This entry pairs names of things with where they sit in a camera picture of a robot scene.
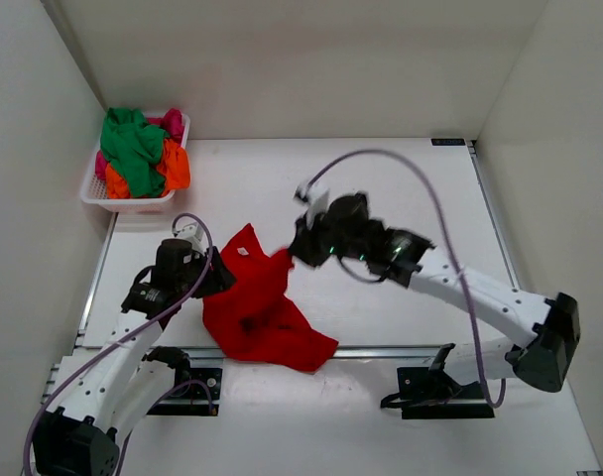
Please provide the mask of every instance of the white wall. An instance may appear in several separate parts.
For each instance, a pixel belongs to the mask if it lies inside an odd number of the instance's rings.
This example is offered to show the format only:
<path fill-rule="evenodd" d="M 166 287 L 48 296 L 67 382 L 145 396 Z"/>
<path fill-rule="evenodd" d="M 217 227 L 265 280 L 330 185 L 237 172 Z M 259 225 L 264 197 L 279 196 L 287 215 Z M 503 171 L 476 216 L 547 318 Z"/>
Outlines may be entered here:
<path fill-rule="evenodd" d="M 476 138 L 545 0 L 47 4 L 108 105 L 192 138 Z"/>
<path fill-rule="evenodd" d="M 478 145 L 526 281 L 579 299 L 570 382 L 603 467 L 603 0 L 549 1 Z"/>
<path fill-rule="evenodd" d="M 81 206 L 102 110 L 38 0 L 0 0 L 0 476 L 71 348 L 106 215 Z"/>

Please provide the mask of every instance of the white table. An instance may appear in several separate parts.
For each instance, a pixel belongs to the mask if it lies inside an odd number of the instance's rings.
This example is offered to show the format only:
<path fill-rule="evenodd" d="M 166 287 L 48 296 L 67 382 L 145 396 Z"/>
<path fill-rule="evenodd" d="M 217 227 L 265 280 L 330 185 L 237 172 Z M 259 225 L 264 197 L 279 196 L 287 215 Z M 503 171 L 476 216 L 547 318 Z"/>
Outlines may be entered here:
<path fill-rule="evenodd" d="M 508 281 L 476 172 L 465 147 L 428 139 L 190 141 L 193 184 L 165 215 L 119 215 L 82 345 L 64 359 L 58 381 L 96 352 L 110 332 L 133 276 L 152 264 L 172 218 L 199 215 L 221 248 L 247 222 L 267 252 L 290 243 L 302 208 L 297 184 L 329 160 L 363 147 L 401 152 L 438 190 L 461 260 Z M 325 177 L 332 196 L 367 190 L 374 215 L 440 242 L 421 184 L 398 164 L 359 158 Z M 288 296 L 311 325 L 343 346 L 425 345 L 470 340 L 468 318 L 439 301 L 392 284 L 365 286 L 328 263 L 298 265 Z M 192 300 L 159 341 L 212 346 Z M 484 338 L 498 333 L 482 326 Z M 404 361 L 331 360 L 315 375 L 225 360 L 218 417 L 148 416 L 136 427 L 124 476 L 441 475 L 574 476 L 598 470 L 568 386 L 556 395 L 510 382 L 495 419 L 401 420 L 380 411 L 396 392 Z"/>

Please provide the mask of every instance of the clothing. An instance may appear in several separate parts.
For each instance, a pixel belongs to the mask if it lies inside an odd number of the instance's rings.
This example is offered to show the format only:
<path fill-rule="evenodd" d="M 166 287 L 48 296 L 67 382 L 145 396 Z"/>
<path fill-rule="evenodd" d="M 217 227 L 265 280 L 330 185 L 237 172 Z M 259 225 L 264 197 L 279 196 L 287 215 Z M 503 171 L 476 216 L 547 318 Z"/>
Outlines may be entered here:
<path fill-rule="evenodd" d="M 105 168 L 107 167 L 107 161 L 105 157 L 103 157 L 103 153 L 101 151 L 96 153 L 96 159 L 94 160 L 94 174 L 96 177 L 105 181 Z"/>
<path fill-rule="evenodd" d="M 150 124 L 161 126 L 170 133 L 172 140 L 181 143 L 184 125 L 182 124 L 182 113 L 174 107 L 165 113 L 163 117 L 148 117 Z"/>
<path fill-rule="evenodd" d="M 108 198 L 132 198 L 127 182 L 118 175 L 112 164 L 105 168 L 105 189 Z"/>
<path fill-rule="evenodd" d="M 189 173 L 189 158 L 186 150 L 171 139 L 165 139 L 163 144 L 163 157 L 156 166 L 159 174 L 165 177 L 165 190 L 163 196 L 170 190 L 188 188 L 191 182 Z"/>
<path fill-rule="evenodd" d="M 288 250 L 267 256 L 248 224 L 220 256 L 237 282 L 204 298 L 202 321 L 228 357 L 315 372 L 334 355 L 338 342 L 310 328 L 284 296 L 293 268 Z"/>
<path fill-rule="evenodd" d="M 156 198 L 165 190 L 165 178 L 155 166 L 161 161 L 166 137 L 169 134 L 151 125 L 138 109 L 108 109 L 101 131 L 101 152 L 125 179 L 134 198 Z"/>

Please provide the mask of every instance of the pink cloth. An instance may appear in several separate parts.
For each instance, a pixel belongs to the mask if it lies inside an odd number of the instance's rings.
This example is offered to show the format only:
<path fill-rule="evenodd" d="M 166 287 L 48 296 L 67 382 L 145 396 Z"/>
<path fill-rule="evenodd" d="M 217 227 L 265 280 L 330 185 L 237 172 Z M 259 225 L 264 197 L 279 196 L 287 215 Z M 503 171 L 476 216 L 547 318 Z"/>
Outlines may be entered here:
<path fill-rule="evenodd" d="M 99 180 L 105 181 L 105 168 L 107 167 L 107 161 L 103 157 L 101 151 L 96 153 L 96 160 L 94 161 L 94 173 Z"/>
<path fill-rule="evenodd" d="M 161 126 L 169 132 L 175 142 L 181 142 L 184 125 L 182 124 L 182 113 L 179 110 L 172 108 L 167 111 L 164 117 L 148 117 L 147 120 L 150 124 Z"/>

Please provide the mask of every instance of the white plastic basket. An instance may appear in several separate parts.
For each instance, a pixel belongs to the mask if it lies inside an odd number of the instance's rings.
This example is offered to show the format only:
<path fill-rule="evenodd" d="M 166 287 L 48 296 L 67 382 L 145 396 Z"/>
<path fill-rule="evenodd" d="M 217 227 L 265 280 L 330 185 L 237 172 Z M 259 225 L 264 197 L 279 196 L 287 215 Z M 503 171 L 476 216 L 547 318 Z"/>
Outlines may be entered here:
<path fill-rule="evenodd" d="M 165 112 L 143 111 L 145 117 L 163 117 Z M 186 145 L 186 138 L 189 134 L 189 117 L 186 114 L 182 115 L 182 124 L 184 132 L 182 133 L 181 147 Z M 94 151 L 90 156 L 83 182 L 81 183 L 81 191 L 79 196 L 81 201 L 92 205 L 99 205 L 111 212 L 118 213 L 140 213 L 140 212 L 161 212 L 171 205 L 174 198 L 174 190 L 171 190 L 167 195 L 161 198 L 127 198 L 127 199 L 110 199 L 107 197 L 105 182 L 98 179 L 94 173 L 94 163 L 96 161 L 96 153 L 100 149 L 101 139 L 96 142 Z"/>

